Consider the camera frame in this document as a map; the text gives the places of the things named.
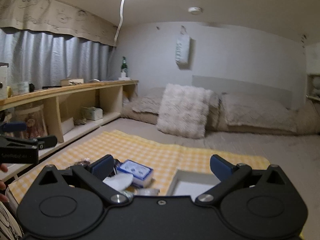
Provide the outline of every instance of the ceiling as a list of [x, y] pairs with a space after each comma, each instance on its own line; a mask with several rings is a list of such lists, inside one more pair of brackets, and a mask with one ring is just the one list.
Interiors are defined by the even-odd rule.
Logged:
[[[119, 23], [121, 0], [61, 1]], [[203, 14], [189, 14], [191, 6], [203, 8]], [[320, 0], [125, 0], [124, 26], [169, 21], [239, 25], [295, 41], [306, 34], [313, 44], [320, 41]]]

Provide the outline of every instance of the ceiling light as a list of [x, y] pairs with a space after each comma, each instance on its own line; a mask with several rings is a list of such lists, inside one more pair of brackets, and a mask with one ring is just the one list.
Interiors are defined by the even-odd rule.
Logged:
[[188, 12], [193, 15], [199, 15], [199, 14], [203, 13], [203, 9], [200, 7], [190, 7], [188, 9]]

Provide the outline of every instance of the headboard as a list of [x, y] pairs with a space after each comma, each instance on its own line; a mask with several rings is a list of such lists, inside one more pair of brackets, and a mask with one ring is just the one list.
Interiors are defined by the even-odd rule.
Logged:
[[218, 94], [221, 94], [222, 92], [239, 92], [251, 95], [259, 95], [275, 101], [279, 101], [285, 107], [291, 108], [292, 92], [281, 88], [274, 88], [233, 79], [194, 75], [192, 76], [192, 85], [195, 87], [210, 89]]

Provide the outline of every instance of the pillow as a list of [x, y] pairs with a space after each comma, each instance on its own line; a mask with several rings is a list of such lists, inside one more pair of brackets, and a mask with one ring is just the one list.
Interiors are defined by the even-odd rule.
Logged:
[[225, 94], [222, 100], [228, 126], [297, 131], [293, 116], [277, 101], [247, 94]]
[[248, 126], [248, 125], [228, 126], [224, 113], [225, 111], [224, 111], [223, 103], [220, 103], [220, 116], [219, 116], [219, 122], [217, 125], [217, 131], [241, 132], [241, 133], [247, 132], [247, 133], [274, 134], [274, 135], [295, 135], [295, 133], [289, 132], [289, 131], [260, 128], [260, 127], [254, 127], [254, 126]]
[[168, 84], [163, 94], [158, 130], [187, 138], [204, 137], [211, 90]]
[[220, 115], [220, 99], [217, 93], [213, 92], [209, 100], [209, 113], [206, 129], [216, 131]]
[[141, 102], [141, 98], [137, 98], [133, 102], [127, 103], [122, 108], [121, 117], [122, 118], [130, 118], [133, 120], [156, 124], [158, 115], [153, 113], [137, 113], [132, 110], [132, 107], [135, 106], [135, 104], [139, 104]]
[[137, 113], [159, 114], [159, 108], [163, 96], [164, 88], [152, 88], [144, 96], [139, 104], [135, 104], [132, 110]]
[[316, 110], [319, 104], [313, 105], [311, 100], [298, 110], [296, 115], [298, 134], [316, 134], [320, 132], [320, 116]]

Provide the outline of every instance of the white tray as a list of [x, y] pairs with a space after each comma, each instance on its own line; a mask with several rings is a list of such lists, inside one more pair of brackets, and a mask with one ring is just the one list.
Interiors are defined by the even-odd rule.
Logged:
[[169, 186], [167, 196], [190, 195], [192, 201], [220, 183], [214, 174], [177, 170]]

